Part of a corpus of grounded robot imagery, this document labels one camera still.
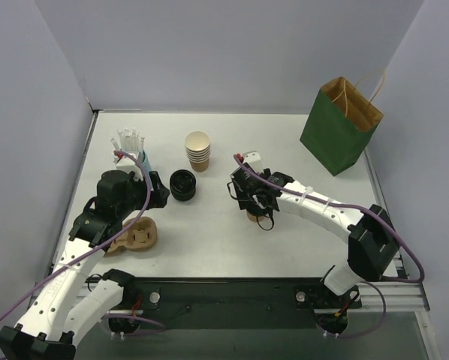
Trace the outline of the brown paper coffee cup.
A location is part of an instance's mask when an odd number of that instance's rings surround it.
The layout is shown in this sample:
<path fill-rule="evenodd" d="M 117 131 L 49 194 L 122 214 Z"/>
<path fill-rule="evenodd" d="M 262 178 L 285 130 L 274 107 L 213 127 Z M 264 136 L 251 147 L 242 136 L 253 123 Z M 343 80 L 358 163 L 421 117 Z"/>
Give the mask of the brown paper coffee cup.
<path fill-rule="evenodd" d="M 252 214 L 249 211 L 246 212 L 246 216 L 251 222 L 255 222 L 255 223 L 259 223 L 265 218 L 265 216 L 262 214 L 256 215 L 256 214 Z"/>

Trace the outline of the brown cardboard cup carrier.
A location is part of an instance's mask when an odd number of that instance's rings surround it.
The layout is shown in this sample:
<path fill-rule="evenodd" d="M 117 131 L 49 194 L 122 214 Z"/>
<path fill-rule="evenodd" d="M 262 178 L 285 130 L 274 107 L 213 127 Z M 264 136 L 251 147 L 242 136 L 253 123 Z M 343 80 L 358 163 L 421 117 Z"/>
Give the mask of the brown cardboard cup carrier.
<path fill-rule="evenodd" d="M 124 251 L 148 251 L 157 241 L 158 229 L 155 221 L 150 217 L 141 217 L 133 226 L 110 244 L 106 256 L 117 256 Z"/>

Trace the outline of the green paper bag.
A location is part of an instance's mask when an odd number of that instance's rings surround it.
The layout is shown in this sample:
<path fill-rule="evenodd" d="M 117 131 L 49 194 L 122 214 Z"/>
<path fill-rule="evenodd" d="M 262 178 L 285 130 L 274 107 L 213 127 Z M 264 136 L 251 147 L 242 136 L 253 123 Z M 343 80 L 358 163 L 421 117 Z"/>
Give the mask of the green paper bag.
<path fill-rule="evenodd" d="M 320 87 L 300 142 L 337 176 L 356 164 L 384 114 L 343 76 Z"/>

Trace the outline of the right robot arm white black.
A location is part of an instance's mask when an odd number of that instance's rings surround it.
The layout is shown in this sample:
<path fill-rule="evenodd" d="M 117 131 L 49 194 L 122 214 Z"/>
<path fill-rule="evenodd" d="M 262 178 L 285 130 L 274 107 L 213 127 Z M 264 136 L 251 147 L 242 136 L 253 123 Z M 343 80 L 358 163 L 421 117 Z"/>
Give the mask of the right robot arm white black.
<path fill-rule="evenodd" d="M 265 169 L 259 175 L 236 169 L 231 173 L 235 199 L 241 209 L 258 217 L 275 212 L 295 215 L 334 234 L 347 245 L 345 258 L 331 265 L 317 288 L 319 301 L 333 306 L 361 281 L 383 281 L 397 276 L 399 244 L 384 227 L 387 212 L 373 204 L 361 211 L 343 207 L 289 175 Z"/>

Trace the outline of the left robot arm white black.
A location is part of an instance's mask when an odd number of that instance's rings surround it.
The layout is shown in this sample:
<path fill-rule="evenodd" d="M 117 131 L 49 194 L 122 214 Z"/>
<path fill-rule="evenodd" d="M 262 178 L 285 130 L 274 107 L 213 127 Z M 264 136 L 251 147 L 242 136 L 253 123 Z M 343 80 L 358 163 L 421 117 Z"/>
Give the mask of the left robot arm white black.
<path fill-rule="evenodd" d="M 162 209 L 170 191 L 159 174 L 143 179 L 136 171 L 109 170 L 97 183 L 96 195 L 74 220 L 61 262 L 13 326 L 0 331 L 0 349 L 7 359 L 73 359 L 77 346 L 111 308 L 135 303 L 134 276 L 112 269 L 82 301 L 77 296 L 110 243 L 127 231 L 132 212 Z"/>

